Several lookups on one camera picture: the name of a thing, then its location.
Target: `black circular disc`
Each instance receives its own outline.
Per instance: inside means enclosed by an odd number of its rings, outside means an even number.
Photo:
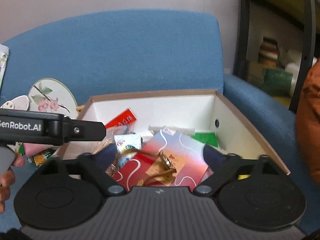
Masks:
[[[14,199],[14,209],[23,224],[64,229],[92,217],[101,201],[100,192],[90,183],[52,174],[27,182]]]
[[[269,174],[231,182],[221,190],[219,203],[233,222],[260,231],[293,225],[306,208],[305,198],[295,185]]]

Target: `brown garment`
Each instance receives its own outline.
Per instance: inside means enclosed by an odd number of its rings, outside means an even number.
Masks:
[[[309,70],[301,90],[296,134],[311,177],[320,184],[320,60]]]

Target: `black metal frame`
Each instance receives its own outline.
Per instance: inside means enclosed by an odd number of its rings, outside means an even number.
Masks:
[[[304,0],[303,50],[296,88],[289,110],[297,112],[301,89],[309,69],[312,67],[316,42],[316,6],[315,0]]]
[[[249,36],[250,1],[267,8],[291,24],[303,30],[303,52],[296,88],[289,109],[297,111],[300,92],[309,69],[312,66],[316,41],[316,8],[315,0],[304,0],[304,23],[298,22],[291,15],[265,0],[240,0],[240,23],[237,56],[233,74],[244,79],[246,75],[246,54]]]

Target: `flower painting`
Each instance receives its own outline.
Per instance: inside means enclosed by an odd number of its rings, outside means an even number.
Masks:
[[[63,105],[59,105],[58,98],[52,99],[49,94],[52,89],[49,87],[42,87],[41,82],[39,87],[33,86],[40,94],[31,96],[34,102],[38,105],[38,111],[40,112],[53,112],[57,111],[59,107],[66,109],[69,113],[70,111]]]

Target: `blue sofa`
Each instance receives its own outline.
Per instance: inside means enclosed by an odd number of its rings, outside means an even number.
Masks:
[[[297,150],[295,115],[262,91],[223,75],[217,19],[169,10],[123,10],[67,18],[37,27],[4,43],[10,57],[1,96],[27,94],[38,79],[63,82],[78,104],[91,95],[169,89],[217,89],[253,123],[292,171],[307,199],[300,222],[306,233],[320,228],[320,190]],[[34,172],[14,169],[17,182],[0,231],[18,228],[12,200]]]

